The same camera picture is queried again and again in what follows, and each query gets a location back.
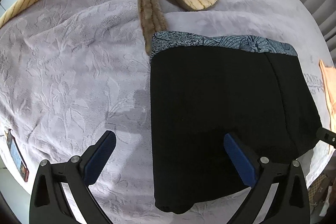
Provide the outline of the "black pants with patterned waistband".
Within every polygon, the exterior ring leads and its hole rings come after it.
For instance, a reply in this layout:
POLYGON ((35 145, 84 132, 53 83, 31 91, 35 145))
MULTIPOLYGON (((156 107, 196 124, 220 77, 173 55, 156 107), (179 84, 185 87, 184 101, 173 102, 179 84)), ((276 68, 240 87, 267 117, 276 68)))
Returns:
POLYGON ((254 35, 161 31, 150 55, 155 206, 182 214, 245 188, 224 149, 236 135, 257 155, 289 163, 321 127, 297 52, 254 35))

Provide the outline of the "patterned slipper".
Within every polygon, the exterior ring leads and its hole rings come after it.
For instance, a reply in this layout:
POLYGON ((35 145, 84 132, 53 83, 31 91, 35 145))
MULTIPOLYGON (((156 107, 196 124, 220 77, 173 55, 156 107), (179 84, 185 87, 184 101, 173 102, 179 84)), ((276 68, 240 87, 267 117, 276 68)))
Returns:
POLYGON ((335 179, 320 174, 308 188, 310 215, 324 217, 335 204, 335 179))

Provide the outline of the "smartphone with red case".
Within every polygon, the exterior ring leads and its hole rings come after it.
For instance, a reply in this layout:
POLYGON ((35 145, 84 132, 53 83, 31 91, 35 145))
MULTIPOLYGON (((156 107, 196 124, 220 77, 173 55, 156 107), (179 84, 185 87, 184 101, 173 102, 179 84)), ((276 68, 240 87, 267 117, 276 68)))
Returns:
POLYGON ((21 178, 23 179, 24 182, 28 182, 29 170, 27 168, 27 165, 23 159, 21 152, 19 151, 15 137, 13 137, 11 133, 11 129, 9 129, 8 131, 6 143, 9 148, 10 155, 13 159, 13 162, 15 166, 17 167, 18 172, 21 175, 21 178))

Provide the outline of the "orange cloth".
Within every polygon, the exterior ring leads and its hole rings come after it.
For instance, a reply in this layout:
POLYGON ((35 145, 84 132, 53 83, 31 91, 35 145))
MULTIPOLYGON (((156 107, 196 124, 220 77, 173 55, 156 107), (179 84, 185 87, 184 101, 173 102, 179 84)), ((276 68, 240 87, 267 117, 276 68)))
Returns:
POLYGON ((336 95, 336 70, 334 67, 326 67, 322 60, 319 61, 322 73, 323 86, 330 122, 335 122, 335 95, 336 95))

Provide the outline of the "grey embossed plush blanket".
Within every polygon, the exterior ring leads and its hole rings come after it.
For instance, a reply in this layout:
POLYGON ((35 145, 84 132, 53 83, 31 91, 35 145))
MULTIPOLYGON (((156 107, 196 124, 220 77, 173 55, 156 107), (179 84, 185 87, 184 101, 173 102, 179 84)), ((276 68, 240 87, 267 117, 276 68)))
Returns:
MULTIPOLYGON (((300 0, 219 0, 202 12, 160 3, 171 30, 291 44, 322 125, 329 126, 318 62, 330 66, 331 56, 300 0)), ((155 207, 149 79, 137 0, 40 0, 7 22, 1 28, 1 124, 15 136, 30 172, 23 181, 2 139, 11 174, 31 192, 43 159, 66 161, 112 130, 116 150, 91 190, 114 223, 228 221, 246 190, 182 215, 155 207)))

